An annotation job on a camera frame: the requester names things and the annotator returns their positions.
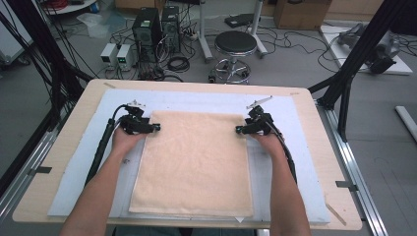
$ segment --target white sheet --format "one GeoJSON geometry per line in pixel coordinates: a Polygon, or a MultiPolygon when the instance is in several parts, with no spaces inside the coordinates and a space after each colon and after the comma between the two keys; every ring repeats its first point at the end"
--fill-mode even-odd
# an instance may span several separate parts
{"type": "MultiPolygon", "coordinates": [[[[246,106],[252,104],[254,100],[266,97],[265,95],[234,93],[109,89],[99,103],[74,156],[68,163],[48,215],[65,216],[71,212],[83,190],[87,173],[107,120],[119,105],[135,99],[146,105],[144,117],[149,117],[154,110],[180,110],[236,113],[247,118],[249,110],[246,109],[246,106]]],[[[292,97],[274,96],[272,100],[262,104],[262,107],[265,112],[271,114],[275,126],[284,134],[286,144],[291,150],[297,171],[298,187],[306,206],[309,221],[315,223],[329,222],[323,191],[292,97]]],[[[119,111],[117,118],[124,114],[126,114],[125,111],[119,111]]],[[[247,144],[255,212],[253,217],[245,220],[269,221],[270,159],[255,140],[248,137],[247,144]]],[[[110,217],[167,218],[129,212],[130,195],[140,162],[138,156],[141,156],[143,146],[144,142],[138,143],[127,155],[126,164],[121,167],[110,217]]],[[[110,147],[111,142],[107,146],[103,160],[109,154],[110,147]]]]}

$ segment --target metal frame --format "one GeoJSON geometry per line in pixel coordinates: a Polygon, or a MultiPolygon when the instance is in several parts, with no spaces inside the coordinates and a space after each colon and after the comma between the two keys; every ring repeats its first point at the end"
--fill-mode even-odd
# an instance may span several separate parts
{"type": "Polygon", "coordinates": [[[346,122],[352,81],[365,61],[372,55],[374,48],[400,16],[406,4],[411,0],[386,0],[369,22],[364,33],[353,47],[340,70],[330,78],[309,88],[310,93],[328,87],[325,94],[318,99],[319,105],[333,110],[334,104],[341,97],[337,131],[347,142],[346,122]]]}
{"type": "Polygon", "coordinates": [[[43,159],[49,153],[49,150],[55,143],[58,133],[58,129],[55,128],[51,132],[46,132],[43,135],[42,139],[28,158],[28,161],[22,167],[21,171],[19,171],[18,175],[3,195],[0,200],[0,225],[23,196],[33,178],[33,171],[39,167],[40,163],[42,163],[43,159]]]}
{"type": "Polygon", "coordinates": [[[368,187],[366,186],[366,182],[362,177],[359,166],[356,163],[356,159],[353,156],[349,143],[346,143],[337,131],[338,120],[336,113],[334,110],[324,109],[324,111],[328,118],[334,139],[339,148],[344,167],[349,174],[352,185],[357,187],[357,191],[354,192],[354,194],[357,196],[361,204],[373,235],[388,235],[383,220],[378,213],[377,207],[375,206],[371,194],[369,193],[368,187]]]}

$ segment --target desk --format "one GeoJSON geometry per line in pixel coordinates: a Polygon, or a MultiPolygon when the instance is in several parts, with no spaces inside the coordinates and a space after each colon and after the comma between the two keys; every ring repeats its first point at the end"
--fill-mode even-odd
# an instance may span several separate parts
{"type": "MultiPolygon", "coordinates": [[[[324,191],[330,223],[311,225],[314,229],[358,230],[362,227],[360,216],[349,191],[337,188],[335,181],[344,181],[335,154],[330,145],[322,120],[310,93],[305,88],[277,88],[212,84],[187,84],[164,82],[127,82],[93,80],[87,86],[67,123],[42,166],[50,166],[49,174],[36,174],[18,204],[13,219],[19,222],[63,222],[64,217],[47,216],[66,165],[74,154],[87,128],[90,118],[107,89],[145,89],[192,92],[246,93],[292,96],[311,156],[324,191]]],[[[160,219],[109,219],[111,224],[171,225],[189,227],[251,227],[268,228],[268,222],[235,223],[221,221],[184,221],[160,219]]]]}

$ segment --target stool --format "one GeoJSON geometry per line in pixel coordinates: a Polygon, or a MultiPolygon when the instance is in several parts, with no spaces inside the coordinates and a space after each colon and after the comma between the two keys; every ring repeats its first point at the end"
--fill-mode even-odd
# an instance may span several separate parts
{"type": "Polygon", "coordinates": [[[219,34],[214,41],[215,49],[230,59],[223,59],[211,70],[208,80],[214,83],[215,78],[227,84],[249,83],[251,68],[238,57],[251,55],[257,49],[257,41],[250,34],[242,31],[226,31],[219,34]]]}

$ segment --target forearm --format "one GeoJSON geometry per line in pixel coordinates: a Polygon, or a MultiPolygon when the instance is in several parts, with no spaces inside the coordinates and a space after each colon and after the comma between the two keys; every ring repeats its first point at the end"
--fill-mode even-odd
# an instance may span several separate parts
{"type": "Polygon", "coordinates": [[[113,204],[122,153],[110,153],[81,193],[61,235],[104,235],[113,204]]]}
{"type": "Polygon", "coordinates": [[[270,235],[311,235],[304,203],[282,147],[274,151],[270,157],[270,235]]]}

